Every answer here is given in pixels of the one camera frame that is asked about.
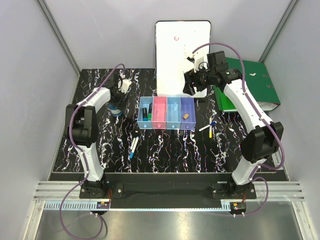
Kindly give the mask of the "blue ink bottle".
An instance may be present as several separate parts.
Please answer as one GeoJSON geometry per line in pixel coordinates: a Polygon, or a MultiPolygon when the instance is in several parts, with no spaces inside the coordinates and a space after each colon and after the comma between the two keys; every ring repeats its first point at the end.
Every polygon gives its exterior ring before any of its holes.
{"type": "Polygon", "coordinates": [[[112,104],[109,104],[108,105],[109,109],[110,109],[110,112],[111,114],[114,116],[114,117],[119,117],[123,114],[123,111],[120,110],[118,107],[112,105],[112,104]]]}

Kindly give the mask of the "blue capped black highlighter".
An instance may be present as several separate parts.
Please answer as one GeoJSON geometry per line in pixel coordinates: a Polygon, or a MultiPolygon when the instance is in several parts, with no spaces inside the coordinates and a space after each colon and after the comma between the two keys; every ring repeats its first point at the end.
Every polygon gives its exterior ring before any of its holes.
{"type": "Polygon", "coordinates": [[[143,118],[143,119],[148,119],[148,110],[147,110],[146,107],[144,107],[144,108],[142,109],[142,118],[143,118]]]}

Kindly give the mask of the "green capped black highlighter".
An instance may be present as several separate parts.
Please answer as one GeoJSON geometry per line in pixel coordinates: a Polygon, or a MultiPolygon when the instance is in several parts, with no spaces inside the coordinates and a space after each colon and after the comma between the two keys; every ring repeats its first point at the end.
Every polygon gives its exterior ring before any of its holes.
{"type": "Polygon", "coordinates": [[[150,103],[148,107],[148,115],[147,115],[147,118],[149,121],[152,119],[152,111],[153,111],[153,104],[150,103]]]}

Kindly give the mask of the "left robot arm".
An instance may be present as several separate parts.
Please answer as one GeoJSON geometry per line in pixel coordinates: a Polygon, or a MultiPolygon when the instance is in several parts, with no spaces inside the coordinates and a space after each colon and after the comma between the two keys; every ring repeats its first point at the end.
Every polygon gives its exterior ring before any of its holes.
{"type": "Polygon", "coordinates": [[[98,111],[105,105],[113,116],[122,115],[127,105],[128,92],[132,82],[123,79],[117,73],[76,104],[69,104],[65,109],[64,137],[79,154],[86,182],[93,183],[90,192],[97,198],[103,198],[108,193],[108,186],[102,182],[103,167],[97,153],[98,111]]]}

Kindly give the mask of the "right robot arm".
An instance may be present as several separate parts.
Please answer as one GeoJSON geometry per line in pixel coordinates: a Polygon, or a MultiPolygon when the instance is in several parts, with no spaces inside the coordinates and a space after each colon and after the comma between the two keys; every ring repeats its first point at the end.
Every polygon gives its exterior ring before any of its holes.
{"type": "Polygon", "coordinates": [[[240,144],[240,162],[227,185],[228,195],[239,198],[258,168],[278,151],[284,127],[262,110],[243,79],[244,69],[230,68],[223,51],[206,56],[191,53],[186,59],[193,67],[184,73],[183,93],[193,96],[209,86],[219,88],[231,100],[247,130],[240,144]]]}

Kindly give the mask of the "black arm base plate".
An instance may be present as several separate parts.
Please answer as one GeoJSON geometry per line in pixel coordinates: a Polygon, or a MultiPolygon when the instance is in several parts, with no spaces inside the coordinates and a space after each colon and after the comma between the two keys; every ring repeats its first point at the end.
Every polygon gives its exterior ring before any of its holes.
{"type": "Polygon", "coordinates": [[[111,198],[111,208],[213,209],[222,200],[254,200],[254,185],[236,186],[230,173],[107,173],[104,190],[80,189],[81,199],[111,198]]]}

